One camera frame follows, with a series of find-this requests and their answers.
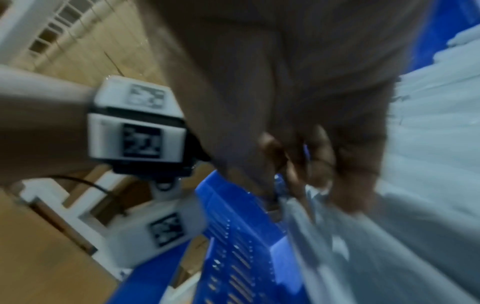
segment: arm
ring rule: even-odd
[[[0,68],[0,184],[89,169],[87,110],[95,90]]]

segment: hand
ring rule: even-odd
[[[289,172],[300,200],[305,183],[332,181],[330,201],[356,212],[372,203],[388,103],[429,3],[138,0],[138,7],[165,80],[221,174],[245,174],[267,202],[278,170]]]

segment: wooden surface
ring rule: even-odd
[[[117,281],[73,242],[0,190],[0,302],[104,303]]]

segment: black cable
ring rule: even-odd
[[[110,191],[106,188],[103,188],[102,186],[99,186],[95,183],[92,183],[90,181],[87,181],[87,180],[84,180],[84,179],[81,179],[81,178],[78,178],[78,177],[72,177],[72,176],[66,176],[66,175],[50,175],[50,176],[48,176],[48,178],[71,180],[71,181],[74,181],[74,182],[77,182],[77,183],[80,183],[80,184],[85,184],[85,185],[88,185],[90,187],[96,188],[96,189],[100,190],[101,192],[105,193],[107,196],[111,197],[116,202],[116,205],[117,205],[117,208],[118,208],[118,211],[120,212],[120,214],[123,215],[123,216],[127,216],[127,212],[125,211],[125,208],[122,205],[122,202],[120,201],[120,197],[118,195],[116,195],[115,193],[113,193],[112,191]]]

